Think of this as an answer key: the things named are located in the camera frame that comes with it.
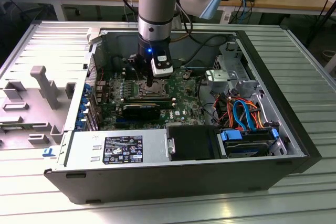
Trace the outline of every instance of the floor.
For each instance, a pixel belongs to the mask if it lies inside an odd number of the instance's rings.
[[[18,4],[22,10],[38,7],[36,4]],[[96,8],[94,6],[78,6],[80,10],[80,16],[75,14],[74,10],[67,10],[67,16],[69,20],[80,21],[93,21],[97,20]],[[39,12],[28,14],[31,20],[35,19]],[[123,7],[101,7],[101,16],[103,21],[125,21],[122,19],[124,14]],[[219,23],[221,12],[217,12],[215,17],[211,20],[195,19],[197,23]],[[252,13],[250,19],[246,19],[243,24],[263,24],[263,25],[278,25],[279,21],[283,18],[278,14],[264,14],[262,20],[260,20],[260,13]],[[51,13],[42,12],[38,15],[37,19],[43,20],[56,20],[56,17]],[[133,16],[129,16],[129,21],[133,21]],[[305,42],[307,34],[310,28],[316,21],[315,16],[308,15],[290,15],[285,17],[281,24],[287,26],[300,40]],[[24,20],[20,18],[20,10],[10,5],[5,15],[0,16],[0,64],[2,64],[10,52],[13,50],[21,36],[29,26],[30,22],[28,17],[24,17]],[[322,52],[324,50],[336,51],[336,29],[335,22],[328,21],[324,28],[318,33],[315,40],[309,46],[309,51],[316,57],[316,59],[324,66],[327,64],[328,59],[323,57]],[[331,75],[335,78],[336,73],[333,71]]]

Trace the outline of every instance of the slotted metal surface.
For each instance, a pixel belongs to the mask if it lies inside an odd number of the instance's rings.
[[[62,44],[59,62],[79,62],[89,27],[117,23],[45,22],[28,47],[43,56],[49,41],[82,41]],[[119,28],[135,27],[127,23]],[[195,29],[246,31],[280,89],[319,149],[323,160],[304,174],[285,177],[268,191],[177,199],[75,205],[54,187],[42,172],[55,162],[43,159],[41,149],[0,152],[0,219],[2,223],[334,223],[336,218],[336,94],[335,83],[298,44],[278,26],[195,25]],[[25,50],[23,58],[32,56]]]

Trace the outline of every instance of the blue cable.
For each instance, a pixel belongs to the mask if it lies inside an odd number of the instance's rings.
[[[254,126],[254,123],[250,117],[250,113],[248,111],[248,106],[247,104],[244,102],[244,101],[236,101],[235,104],[233,104],[233,116],[236,120],[236,122],[243,128],[244,131],[246,131],[246,127],[245,125],[239,120],[238,118],[238,114],[237,114],[237,108],[238,108],[238,105],[239,104],[242,104],[243,107],[244,107],[244,110],[245,110],[245,114],[246,114],[246,121],[247,121],[247,124],[248,124],[248,127],[252,130],[252,131],[255,131],[256,130],[256,127]]]
[[[243,1],[243,6],[244,6],[244,8],[243,8],[243,13],[242,13],[242,15],[240,16],[240,19],[239,19],[238,24],[240,24],[240,23],[243,21],[243,18],[244,18],[244,15],[245,15],[246,2],[245,2],[245,0],[242,0],[242,1]]]

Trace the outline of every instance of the electronic equipment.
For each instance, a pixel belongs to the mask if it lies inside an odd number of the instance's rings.
[[[48,79],[53,66],[8,81],[0,148],[59,144],[45,176],[77,204],[266,190],[304,172],[321,156],[254,46],[241,30],[217,33],[226,40],[209,42],[222,45],[194,58],[206,69],[178,66],[198,47],[182,40],[174,73],[148,89],[126,60],[137,29],[101,29],[75,83]]]

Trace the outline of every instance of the gray plastic bracket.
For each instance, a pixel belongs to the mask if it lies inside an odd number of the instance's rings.
[[[51,109],[56,110],[59,107],[59,102],[55,96],[55,89],[50,86],[49,81],[45,75],[46,71],[47,70],[45,66],[33,66],[30,71],[30,75],[37,80],[41,91],[47,99]]]

